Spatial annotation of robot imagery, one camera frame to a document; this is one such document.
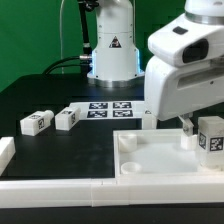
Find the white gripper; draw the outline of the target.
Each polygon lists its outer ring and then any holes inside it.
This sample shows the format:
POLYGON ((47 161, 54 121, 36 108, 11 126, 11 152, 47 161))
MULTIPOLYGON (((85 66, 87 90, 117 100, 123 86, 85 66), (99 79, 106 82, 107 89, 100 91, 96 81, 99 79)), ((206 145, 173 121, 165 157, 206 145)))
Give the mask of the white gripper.
POLYGON ((152 57, 144 86, 146 109, 164 121, 177 116, 185 135, 193 135, 191 113, 224 102, 224 66, 211 61, 177 68, 152 57))

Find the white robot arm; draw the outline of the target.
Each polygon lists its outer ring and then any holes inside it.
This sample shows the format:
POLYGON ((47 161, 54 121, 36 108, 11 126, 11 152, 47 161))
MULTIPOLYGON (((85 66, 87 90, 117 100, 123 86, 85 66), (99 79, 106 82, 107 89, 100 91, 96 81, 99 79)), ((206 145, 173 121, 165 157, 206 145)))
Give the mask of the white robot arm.
POLYGON ((148 38, 153 57, 140 69, 129 0, 98 0, 98 43, 88 81, 126 87, 144 80, 142 127, 178 117, 191 133, 193 112, 224 102, 224 0, 186 0, 185 12, 148 38))

